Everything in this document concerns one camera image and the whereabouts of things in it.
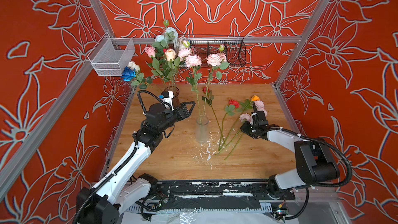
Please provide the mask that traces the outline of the clear glass vase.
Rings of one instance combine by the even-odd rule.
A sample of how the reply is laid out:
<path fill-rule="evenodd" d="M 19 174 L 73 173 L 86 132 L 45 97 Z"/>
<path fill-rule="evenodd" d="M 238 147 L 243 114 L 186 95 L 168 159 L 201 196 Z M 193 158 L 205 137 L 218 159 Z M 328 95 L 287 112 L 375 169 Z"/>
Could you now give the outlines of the clear glass vase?
<path fill-rule="evenodd" d="M 196 119 L 195 139 L 200 144 L 209 140 L 209 119 L 206 116 Z"/>

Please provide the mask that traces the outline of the dark ribbed glass vase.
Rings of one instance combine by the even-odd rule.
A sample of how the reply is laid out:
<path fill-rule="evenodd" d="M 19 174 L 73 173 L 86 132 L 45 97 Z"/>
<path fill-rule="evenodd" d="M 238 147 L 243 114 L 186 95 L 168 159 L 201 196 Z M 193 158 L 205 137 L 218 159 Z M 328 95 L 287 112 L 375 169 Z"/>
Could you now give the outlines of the dark ribbed glass vase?
<path fill-rule="evenodd" d="M 178 98 L 180 90 L 177 87 L 166 87 L 162 92 L 162 100 L 166 100 L 172 107 L 180 105 Z"/>

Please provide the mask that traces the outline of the pink carnation spray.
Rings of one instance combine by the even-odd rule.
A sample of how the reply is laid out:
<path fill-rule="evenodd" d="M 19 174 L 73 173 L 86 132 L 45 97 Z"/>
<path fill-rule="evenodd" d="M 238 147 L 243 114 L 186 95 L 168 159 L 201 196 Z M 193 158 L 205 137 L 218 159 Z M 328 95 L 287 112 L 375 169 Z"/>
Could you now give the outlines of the pink carnation spray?
<path fill-rule="evenodd" d="M 191 49 L 190 43 L 188 40 L 184 42 L 185 48 L 179 51 L 179 57 L 183 58 L 185 66 L 187 68 L 191 68 L 192 71 L 188 73 L 186 80 L 191 85 L 191 90 L 195 92 L 198 102 L 199 108 L 199 116 L 200 112 L 200 103 L 199 103 L 199 91 L 198 91 L 198 80 L 201 78 L 202 74 L 198 73 L 199 69 L 202 65 L 202 59 L 194 54 L 194 51 Z"/>
<path fill-rule="evenodd" d="M 219 68 L 221 68 L 221 70 L 225 70 L 229 66 L 227 62 L 227 55 L 224 52 L 225 49 L 226 46 L 224 44 L 221 44 L 219 46 L 217 53 L 210 54 L 207 56 L 206 63 L 209 66 L 209 70 L 208 70 L 207 82 L 205 87 L 209 88 L 209 85 L 214 78 L 214 73 L 216 73 Z M 200 117 L 205 116 L 205 113 L 206 113 L 206 103 L 204 102 L 204 108 L 200 114 Z"/>

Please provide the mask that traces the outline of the white rose stem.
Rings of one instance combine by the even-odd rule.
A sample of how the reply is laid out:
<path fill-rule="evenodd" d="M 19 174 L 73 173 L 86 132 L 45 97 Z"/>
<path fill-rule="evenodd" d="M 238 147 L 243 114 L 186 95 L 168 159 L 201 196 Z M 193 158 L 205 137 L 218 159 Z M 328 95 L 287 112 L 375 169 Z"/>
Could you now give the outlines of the white rose stem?
<path fill-rule="evenodd" d="M 130 81 L 133 86 L 137 86 L 141 89 L 146 89 L 148 87 L 154 88 L 154 85 L 150 81 L 151 77 L 145 77 L 144 72 L 134 61 L 130 61 L 127 68 L 129 69 L 129 77 L 131 78 Z"/>
<path fill-rule="evenodd" d="M 181 49 L 185 48 L 184 42 L 187 40 L 186 37 L 181 36 L 174 40 L 174 48 L 176 52 L 179 52 Z"/>

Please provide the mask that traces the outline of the peach rose stem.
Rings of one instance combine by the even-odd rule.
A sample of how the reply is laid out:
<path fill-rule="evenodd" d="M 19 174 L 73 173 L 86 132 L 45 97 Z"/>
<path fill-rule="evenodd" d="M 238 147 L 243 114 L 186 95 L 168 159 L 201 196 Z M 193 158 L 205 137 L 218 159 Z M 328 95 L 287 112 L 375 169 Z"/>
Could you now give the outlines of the peach rose stem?
<path fill-rule="evenodd" d="M 174 49 L 167 49 L 164 53 L 167 65 L 167 75 L 165 76 L 171 87 L 175 87 L 175 77 L 177 73 L 177 66 L 174 64 L 176 59 L 176 52 Z"/>

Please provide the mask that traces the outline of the blue rose stem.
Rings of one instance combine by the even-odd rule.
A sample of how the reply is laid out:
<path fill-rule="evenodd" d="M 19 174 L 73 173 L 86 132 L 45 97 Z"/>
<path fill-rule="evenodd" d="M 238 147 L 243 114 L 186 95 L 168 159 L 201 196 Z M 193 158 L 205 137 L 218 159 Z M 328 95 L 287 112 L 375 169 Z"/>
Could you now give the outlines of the blue rose stem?
<path fill-rule="evenodd" d="M 154 88 L 151 77 L 146 77 L 139 67 L 126 66 L 122 72 L 121 79 L 129 82 L 132 87 L 139 89 Z"/>

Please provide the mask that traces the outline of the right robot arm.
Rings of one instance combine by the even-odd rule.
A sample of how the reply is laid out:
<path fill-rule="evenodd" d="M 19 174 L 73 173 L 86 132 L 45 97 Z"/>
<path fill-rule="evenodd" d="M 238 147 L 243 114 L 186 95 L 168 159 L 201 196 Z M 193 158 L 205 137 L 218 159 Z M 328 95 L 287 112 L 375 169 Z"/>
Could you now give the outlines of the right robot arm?
<path fill-rule="evenodd" d="M 269 124 L 263 104 L 259 101 L 254 101 L 252 107 L 251 115 L 242 115 L 240 130 L 254 140 L 276 143 L 295 155 L 294 169 L 269 178 L 271 191 L 297 187 L 338 188 L 351 181 L 351 163 L 337 147 L 323 139 L 310 138 Z"/>

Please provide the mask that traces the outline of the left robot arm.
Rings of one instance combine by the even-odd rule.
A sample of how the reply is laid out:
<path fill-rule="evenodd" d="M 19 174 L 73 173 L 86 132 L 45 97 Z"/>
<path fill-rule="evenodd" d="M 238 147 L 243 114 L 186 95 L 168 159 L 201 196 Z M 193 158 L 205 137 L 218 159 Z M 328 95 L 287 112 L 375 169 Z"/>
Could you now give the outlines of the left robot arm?
<path fill-rule="evenodd" d="M 140 129 L 132 134 L 133 142 L 117 164 L 92 188 L 79 192 L 75 224 L 116 224 L 133 204 L 140 206 L 142 213 L 155 213 L 164 206 L 164 199 L 156 193 L 154 177 L 144 174 L 130 186 L 126 184 L 160 142 L 170 136 L 166 130 L 173 130 L 177 122 L 191 116 L 195 102 L 174 105 L 170 91 L 156 96 L 140 90 L 136 96 L 146 118 Z"/>

